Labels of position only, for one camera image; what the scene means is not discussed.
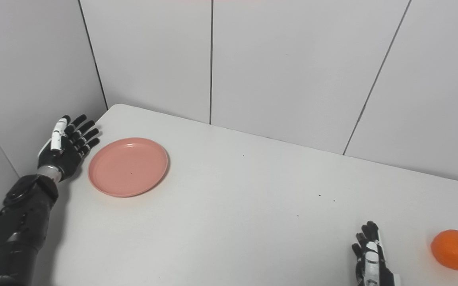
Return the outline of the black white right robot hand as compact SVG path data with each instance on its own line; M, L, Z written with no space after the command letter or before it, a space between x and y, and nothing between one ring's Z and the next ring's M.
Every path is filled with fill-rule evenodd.
M351 245L356 256L355 275L359 286L401 286L398 274L387 266L380 230L374 221L361 226Z

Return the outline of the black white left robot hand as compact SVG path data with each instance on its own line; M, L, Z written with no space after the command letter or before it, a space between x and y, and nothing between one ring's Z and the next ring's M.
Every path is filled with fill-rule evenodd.
M91 149L100 143L99 130L94 125L85 114L75 119L62 116L38 153L37 174L55 183L73 176Z

